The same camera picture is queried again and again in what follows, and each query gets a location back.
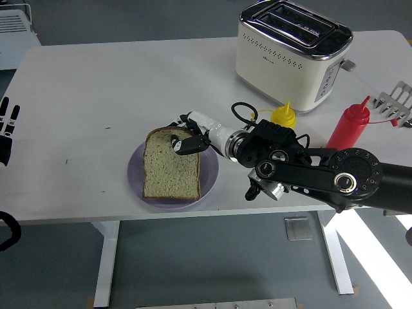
mustard bottle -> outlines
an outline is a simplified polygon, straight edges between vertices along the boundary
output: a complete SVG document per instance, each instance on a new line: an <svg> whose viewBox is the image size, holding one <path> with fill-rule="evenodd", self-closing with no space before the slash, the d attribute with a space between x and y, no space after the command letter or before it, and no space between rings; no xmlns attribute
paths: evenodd
<svg viewBox="0 0 412 309"><path fill-rule="evenodd" d="M294 110L290 108L289 105L290 102L288 101L285 106L275 109L272 116L270 116L270 121L280 126L293 129L296 125L296 116Z"/></svg>

purple plate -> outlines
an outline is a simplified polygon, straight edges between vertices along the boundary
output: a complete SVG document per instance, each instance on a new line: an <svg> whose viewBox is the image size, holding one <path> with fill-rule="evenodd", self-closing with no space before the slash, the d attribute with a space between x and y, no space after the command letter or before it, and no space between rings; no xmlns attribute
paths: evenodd
<svg viewBox="0 0 412 309"><path fill-rule="evenodd" d="M219 161L213 148L200 153L200 200L175 200L171 198L143 198L143 152L145 143L141 144L132 154L127 165L127 179L133 192L142 201L162 209L181 209L200 201L212 189L219 172Z"/></svg>

cable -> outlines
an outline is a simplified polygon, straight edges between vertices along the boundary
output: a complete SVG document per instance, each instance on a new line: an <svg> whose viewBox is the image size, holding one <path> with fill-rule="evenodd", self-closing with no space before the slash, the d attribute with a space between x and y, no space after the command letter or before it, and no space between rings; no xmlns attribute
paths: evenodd
<svg viewBox="0 0 412 309"><path fill-rule="evenodd" d="M252 127L256 127L256 123L247 119L244 119L243 117L241 117L238 112L236 112L235 107L236 106L246 106L247 108L250 108L253 111L254 117L253 120L257 120L258 119L258 111L256 110L256 108L254 108L253 106L251 106L249 103L245 103L245 102L237 102L235 104L232 105L231 110L233 115L236 116L237 119L239 119L240 121L252 126Z"/></svg>
<svg viewBox="0 0 412 309"><path fill-rule="evenodd" d="M12 236L0 243L0 252L4 251L8 248L10 248L12 245L17 243L21 237L21 228L19 222L11 215L8 214L7 212L0 211L0 220L3 220L5 224L8 225L10 230L12 231Z"/></svg>
<svg viewBox="0 0 412 309"><path fill-rule="evenodd" d="M309 144L310 144L310 137L307 134L301 135L299 137L296 138L296 140L300 140L301 138L306 137L306 147L305 148L309 148Z"/></svg>

toaster slot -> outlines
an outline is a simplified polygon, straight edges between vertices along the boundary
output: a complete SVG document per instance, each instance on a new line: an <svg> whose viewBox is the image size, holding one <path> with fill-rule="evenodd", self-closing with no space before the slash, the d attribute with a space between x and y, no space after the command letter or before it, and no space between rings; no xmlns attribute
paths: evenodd
<svg viewBox="0 0 412 309"><path fill-rule="evenodd" d="M315 44L335 28L333 23L308 15L290 5L275 6L256 20L307 46Z"/></svg>

cream toaster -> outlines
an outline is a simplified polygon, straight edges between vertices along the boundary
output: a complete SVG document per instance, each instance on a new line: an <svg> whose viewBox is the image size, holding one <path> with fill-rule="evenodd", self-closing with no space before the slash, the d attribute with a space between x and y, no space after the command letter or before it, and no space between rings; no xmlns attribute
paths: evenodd
<svg viewBox="0 0 412 309"><path fill-rule="evenodd" d="M236 72L276 103L306 113L323 102L353 39L342 24L289 1L266 0L239 17Z"/></svg>

